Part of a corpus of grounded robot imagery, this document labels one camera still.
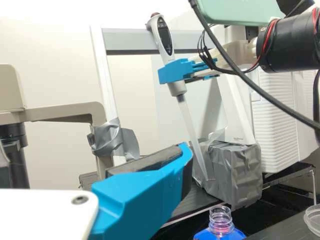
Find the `plastic bottle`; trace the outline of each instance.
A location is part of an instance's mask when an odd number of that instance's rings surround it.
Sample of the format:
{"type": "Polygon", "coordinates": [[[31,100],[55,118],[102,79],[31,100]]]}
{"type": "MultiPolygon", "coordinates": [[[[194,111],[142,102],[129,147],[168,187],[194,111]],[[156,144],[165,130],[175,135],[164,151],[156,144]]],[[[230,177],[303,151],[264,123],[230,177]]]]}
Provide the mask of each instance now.
{"type": "Polygon", "coordinates": [[[208,228],[194,235],[193,240],[242,240],[246,238],[232,222],[231,210],[227,206],[210,209],[208,228]]]}

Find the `mint green panel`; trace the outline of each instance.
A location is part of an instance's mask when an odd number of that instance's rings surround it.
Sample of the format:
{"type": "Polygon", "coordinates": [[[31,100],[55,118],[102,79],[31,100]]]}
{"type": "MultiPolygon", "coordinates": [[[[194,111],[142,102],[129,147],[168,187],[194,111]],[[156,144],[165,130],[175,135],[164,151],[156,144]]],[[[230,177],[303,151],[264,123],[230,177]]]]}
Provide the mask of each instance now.
{"type": "Polygon", "coordinates": [[[198,6],[210,24],[265,26],[285,16],[276,0],[198,0],[198,6]]]}

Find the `wire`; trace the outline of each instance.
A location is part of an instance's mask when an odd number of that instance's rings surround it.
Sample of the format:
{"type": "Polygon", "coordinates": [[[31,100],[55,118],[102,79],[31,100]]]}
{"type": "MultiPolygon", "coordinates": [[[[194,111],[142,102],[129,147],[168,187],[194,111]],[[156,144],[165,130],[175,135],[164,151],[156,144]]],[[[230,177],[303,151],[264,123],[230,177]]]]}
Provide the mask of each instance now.
{"type": "MultiPolygon", "coordinates": [[[[313,120],[317,123],[320,122],[320,112],[319,112],[319,77],[320,70],[315,75],[313,81],[313,120]]],[[[320,131],[315,130],[315,137],[318,143],[320,143],[320,131]]]]}
{"type": "Polygon", "coordinates": [[[200,13],[197,3],[195,0],[189,0],[191,7],[193,8],[194,13],[196,14],[197,18],[201,22],[202,26],[204,27],[205,31],[209,35],[210,39],[213,41],[216,48],[219,50],[225,61],[230,65],[231,69],[237,73],[237,75],[247,84],[249,87],[251,87],[254,91],[256,91],[259,95],[261,95],[263,98],[265,98],[267,101],[269,101],[271,104],[275,105],[277,108],[281,109],[291,117],[297,119],[298,121],[306,124],[307,126],[320,131],[320,124],[318,122],[315,122],[304,115],[300,114],[299,112],[291,109],[290,107],[283,104],[278,99],[274,98],[272,95],[264,91],[262,88],[260,88],[258,85],[256,85],[250,78],[248,78],[241,69],[235,64],[235,62],[230,58],[230,56],[226,53],[224,48],[221,46],[219,41],[217,40],[216,36],[212,33],[210,28],[208,27],[208,24],[205,20],[205,18],[200,13]]]}
{"type": "Polygon", "coordinates": [[[304,3],[305,3],[305,0],[301,0],[300,2],[298,2],[298,4],[284,18],[286,19],[286,18],[290,17],[304,3]]]}
{"type": "MultiPolygon", "coordinates": [[[[247,74],[247,73],[250,73],[252,71],[254,71],[255,69],[257,69],[257,67],[259,67],[259,60],[260,58],[263,56],[263,55],[266,55],[268,54],[271,46],[272,46],[272,42],[273,42],[273,37],[275,35],[275,28],[276,28],[276,24],[278,22],[278,19],[275,19],[273,21],[271,21],[267,27],[267,34],[265,34],[264,36],[264,40],[263,40],[263,49],[261,51],[261,54],[257,57],[255,63],[247,70],[243,71],[243,73],[247,74]],[[267,46],[267,43],[269,42],[269,39],[271,39],[271,43],[269,44],[269,47],[267,49],[267,51],[265,52],[265,49],[266,49],[266,46],[267,46]]],[[[197,44],[197,51],[199,53],[199,57],[208,65],[208,67],[211,69],[211,70],[216,70],[218,72],[221,72],[223,74],[230,74],[230,75],[237,75],[236,72],[234,72],[233,70],[229,70],[229,69],[223,69],[223,68],[220,68],[220,67],[217,67],[216,64],[213,62],[213,58],[212,56],[210,55],[210,52],[208,51],[208,48],[206,46],[206,42],[205,42],[205,36],[206,36],[206,31],[203,30],[200,37],[199,37],[199,40],[198,40],[198,44],[197,44]]]]}

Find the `metal rod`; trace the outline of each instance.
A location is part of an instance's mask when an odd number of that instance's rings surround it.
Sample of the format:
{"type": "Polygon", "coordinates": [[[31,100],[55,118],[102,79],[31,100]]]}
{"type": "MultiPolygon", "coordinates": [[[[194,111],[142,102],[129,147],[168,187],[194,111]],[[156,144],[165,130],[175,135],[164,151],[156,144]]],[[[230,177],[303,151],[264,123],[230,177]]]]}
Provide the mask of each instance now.
{"type": "Polygon", "coordinates": [[[312,174],[312,183],[313,183],[313,204],[317,205],[317,193],[316,193],[316,175],[315,175],[315,170],[311,169],[310,170],[312,174]]]}

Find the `gray duct tape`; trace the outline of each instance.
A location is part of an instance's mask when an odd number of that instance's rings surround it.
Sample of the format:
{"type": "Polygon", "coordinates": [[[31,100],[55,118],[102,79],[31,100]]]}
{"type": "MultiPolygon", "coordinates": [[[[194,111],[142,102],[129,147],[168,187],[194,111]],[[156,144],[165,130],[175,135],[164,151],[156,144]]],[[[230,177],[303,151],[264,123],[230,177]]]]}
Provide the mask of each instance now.
{"type": "Polygon", "coordinates": [[[258,144],[236,145],[220,141],[200,143],[208,181],[197,161],[192,176],[205,191],[232,206],[249,206],[261,198],[261,149],[258,144]]]}
{"type": "Polygon", "coordinates": [[[92,153],[98,157],[125,156],[126,160],[139,159],[140,150],[133,130],[120,127],[119,118],[93,127],[87,136],[92,153]]]}

